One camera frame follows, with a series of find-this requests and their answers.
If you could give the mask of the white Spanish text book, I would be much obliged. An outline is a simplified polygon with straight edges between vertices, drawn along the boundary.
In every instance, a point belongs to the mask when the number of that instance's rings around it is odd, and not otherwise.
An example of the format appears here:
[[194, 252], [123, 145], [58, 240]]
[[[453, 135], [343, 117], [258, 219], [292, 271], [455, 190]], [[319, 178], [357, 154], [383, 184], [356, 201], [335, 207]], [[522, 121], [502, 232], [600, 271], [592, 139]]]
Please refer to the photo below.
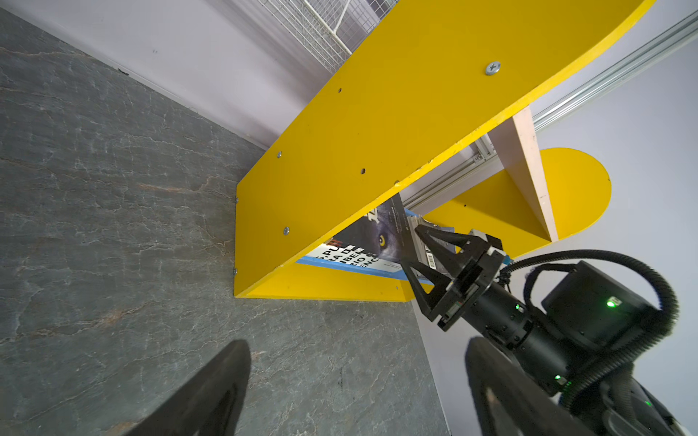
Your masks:
[[312, 266], [323, 266], [333, 269], [373, 268], [376, 269], [380, 259], [364, 248], [350, 243], [331, 240], [321, 243], [311, 252], [298, 260], [298, 263]]

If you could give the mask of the black book white characters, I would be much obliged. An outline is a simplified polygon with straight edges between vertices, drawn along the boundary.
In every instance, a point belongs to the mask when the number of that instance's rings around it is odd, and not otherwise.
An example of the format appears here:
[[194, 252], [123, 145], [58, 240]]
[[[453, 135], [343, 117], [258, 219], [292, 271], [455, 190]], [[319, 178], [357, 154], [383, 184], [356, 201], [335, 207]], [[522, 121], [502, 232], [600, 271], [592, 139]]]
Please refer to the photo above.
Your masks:
[[416, 246], [400, 194], [361, 216], [331, 242], [340, 247], [352, 245], [392, 263], [416, 259]]

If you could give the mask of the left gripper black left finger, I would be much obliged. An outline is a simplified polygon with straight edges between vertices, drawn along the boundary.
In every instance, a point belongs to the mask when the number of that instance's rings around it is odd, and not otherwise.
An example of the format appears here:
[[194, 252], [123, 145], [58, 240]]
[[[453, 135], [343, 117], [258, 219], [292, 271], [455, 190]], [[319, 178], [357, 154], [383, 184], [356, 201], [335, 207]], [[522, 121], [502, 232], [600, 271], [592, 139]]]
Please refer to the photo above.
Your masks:
[[130, 435], [233, 435], [251, 373], [248, 342], [235, 340], [178, 389]]

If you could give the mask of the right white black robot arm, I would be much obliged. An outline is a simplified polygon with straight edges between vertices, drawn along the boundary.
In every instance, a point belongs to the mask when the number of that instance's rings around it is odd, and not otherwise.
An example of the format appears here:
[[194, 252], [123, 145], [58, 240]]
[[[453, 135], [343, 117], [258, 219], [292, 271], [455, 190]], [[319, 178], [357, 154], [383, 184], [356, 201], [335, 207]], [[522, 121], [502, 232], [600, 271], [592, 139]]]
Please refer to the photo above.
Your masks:
[[630, 256], [571, 250], [505, 262], [500, 243], [431, 225], [414, 232], [432, 263], [401, 260], [421, 313], [477, 330], [465, 367], [485, 435], [682, 435], [634, 379], [669, 336], [679, 303]]

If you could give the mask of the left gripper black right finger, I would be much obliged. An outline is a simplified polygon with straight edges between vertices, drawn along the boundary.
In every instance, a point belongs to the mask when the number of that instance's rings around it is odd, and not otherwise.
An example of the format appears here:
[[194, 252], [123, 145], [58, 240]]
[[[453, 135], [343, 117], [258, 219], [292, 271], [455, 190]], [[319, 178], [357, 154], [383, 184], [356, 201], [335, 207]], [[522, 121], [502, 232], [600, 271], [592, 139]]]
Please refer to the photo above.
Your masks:
[[590, 435], [485, 338], [472, 339], [465, 368], [483, 435]]

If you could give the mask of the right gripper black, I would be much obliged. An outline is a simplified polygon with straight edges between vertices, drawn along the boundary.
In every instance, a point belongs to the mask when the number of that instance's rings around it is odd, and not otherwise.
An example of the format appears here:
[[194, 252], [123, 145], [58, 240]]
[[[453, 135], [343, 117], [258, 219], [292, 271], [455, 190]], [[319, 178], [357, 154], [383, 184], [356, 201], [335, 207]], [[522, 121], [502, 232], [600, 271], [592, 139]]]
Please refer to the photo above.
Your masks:
[[[490, 287], [500, 268], [507, 263], [500, 239], [478, 230], [458, 234], [435, 225], [418, 225], [416, 234], [429, 250], [441, 260], [443, 251], [463, 264], [463, 269], [451, 280], [448, 275], [429, 265], [403, 260], [403, 268], [421, 313], [438, 327], [448, 331], [474, 306], [476, 300]], [[418, 274], [431, 283], [429, 292]]]

